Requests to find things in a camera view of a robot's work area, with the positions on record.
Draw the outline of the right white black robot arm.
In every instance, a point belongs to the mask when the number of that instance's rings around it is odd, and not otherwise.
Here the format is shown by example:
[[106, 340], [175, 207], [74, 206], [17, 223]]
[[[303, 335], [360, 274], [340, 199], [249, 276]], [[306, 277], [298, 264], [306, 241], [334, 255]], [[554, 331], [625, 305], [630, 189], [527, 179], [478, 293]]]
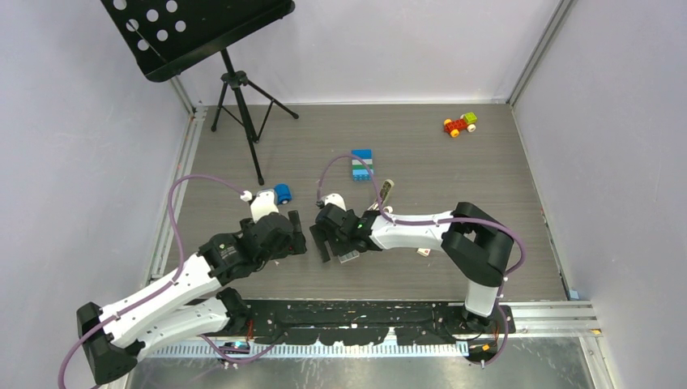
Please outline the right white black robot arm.
[[468, 280], [463, 324], [477, 333], [494, 323], [510, 255], [518, 243], [511, 230], [468, 202], [432, 215], [380, 210], [357, 215], [352, 209], [329, 203], [309, 230], [325, 262], [353, 251], [425, 248], [446, 254]]

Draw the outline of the blue toy car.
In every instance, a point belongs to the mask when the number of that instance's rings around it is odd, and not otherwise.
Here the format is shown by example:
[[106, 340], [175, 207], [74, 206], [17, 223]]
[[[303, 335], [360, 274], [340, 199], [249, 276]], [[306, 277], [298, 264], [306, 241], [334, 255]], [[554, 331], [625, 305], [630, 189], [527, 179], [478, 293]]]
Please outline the blue toy car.
[[288, 204], [292, 201], [292, 192], [290, 187], [285, 183], [280, 183], [274, 186], [276, 202], [279, 205]]

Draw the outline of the beige white stapler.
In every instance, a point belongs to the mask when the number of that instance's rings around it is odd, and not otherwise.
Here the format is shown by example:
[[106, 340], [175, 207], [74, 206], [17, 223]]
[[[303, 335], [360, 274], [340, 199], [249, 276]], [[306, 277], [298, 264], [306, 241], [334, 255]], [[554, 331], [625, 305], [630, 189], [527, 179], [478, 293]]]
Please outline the beige white stapler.
[[[390, 197], [391, 191], [393, 190], [394, 186], [395, 186], [395, 183], [390, 179], [386, 179], [383, 182], [381, 189], [378, 193], [378, 196], [381, 200], [382, 208], [387, 207], [386, 204], [388, 202], [388, 199]], [[380, 206], [379, 206], [379, 203], [377, 202], [377, 200], [374, 200], [373, 203], [367, 208], [368, 211], [378, 211], [379, 209], [380, 209]]]

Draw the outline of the black music stand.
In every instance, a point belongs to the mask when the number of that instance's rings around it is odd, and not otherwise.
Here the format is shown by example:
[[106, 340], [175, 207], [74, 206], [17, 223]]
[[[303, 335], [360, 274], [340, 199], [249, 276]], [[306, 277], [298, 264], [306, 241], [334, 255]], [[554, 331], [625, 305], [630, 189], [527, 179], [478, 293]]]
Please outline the black music stand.
[[120, 32], [144, 77], [162, 83], [179, 76], [201, 61], [219, 54], [225, 73], [216, 114], [226, 111], [224, 99], [232, 91], [239, 114], [235, 121], [244, 129], [258, 184], [265, 180], [255, 144], [262, 128], [255, 128], [242, 89], [253, 88], [292, 118], [292, 111], [234, 68], [228, 47], [294, 12], [293, 1], [103, 1], [107, 15]]

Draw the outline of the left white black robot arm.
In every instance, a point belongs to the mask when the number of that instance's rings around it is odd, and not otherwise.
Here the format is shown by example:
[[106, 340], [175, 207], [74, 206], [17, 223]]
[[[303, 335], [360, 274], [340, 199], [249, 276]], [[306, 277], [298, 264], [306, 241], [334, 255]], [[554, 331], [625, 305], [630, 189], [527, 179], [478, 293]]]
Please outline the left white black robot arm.
[[168, 344], [218, 331], [237, 336], [247, 328], [250, 311], [229, 283], [307, 249], [296, 211], [244, 219], [240, 226], [214, 235], [181, 269], [137, 293], [77, 309], [81, 347], [96, 384], [119, 379]]

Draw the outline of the staple tray with staples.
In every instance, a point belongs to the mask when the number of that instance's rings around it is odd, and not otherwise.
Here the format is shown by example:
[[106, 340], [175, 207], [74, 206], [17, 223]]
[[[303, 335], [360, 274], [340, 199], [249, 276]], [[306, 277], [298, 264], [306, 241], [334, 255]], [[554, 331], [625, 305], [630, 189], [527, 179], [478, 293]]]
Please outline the staple tray with staples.
[[349, 262], [353, 259], [356, 259], [360, 256], [360, 253], [357, 250], [350, 251], [346, 254], [342, 254], [338, 256], [338, 260], [340, 263], [346, 263]]

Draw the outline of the red green toy car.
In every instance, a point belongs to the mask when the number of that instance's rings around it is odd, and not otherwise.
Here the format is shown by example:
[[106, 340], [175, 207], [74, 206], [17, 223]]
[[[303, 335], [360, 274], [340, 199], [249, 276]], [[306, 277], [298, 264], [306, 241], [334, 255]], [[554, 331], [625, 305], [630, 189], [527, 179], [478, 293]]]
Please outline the red green toy car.
[[477, 116], [473, 112], [461, 115], [458, 119], [447, 118], [443, 122], [444, 132], [451, 138], [457, 138], [464, 131], [472, 133], [476, 130]]

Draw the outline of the blue green brick stack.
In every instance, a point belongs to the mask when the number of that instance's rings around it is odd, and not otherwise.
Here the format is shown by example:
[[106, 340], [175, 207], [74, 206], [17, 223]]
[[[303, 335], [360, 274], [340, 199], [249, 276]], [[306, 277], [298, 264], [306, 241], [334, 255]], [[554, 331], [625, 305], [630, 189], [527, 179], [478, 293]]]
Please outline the blue green brick stack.
[[353, 149], [352, 179], [356, 182], [370, 181], [373, 176], [373, 153], [371, 149]]

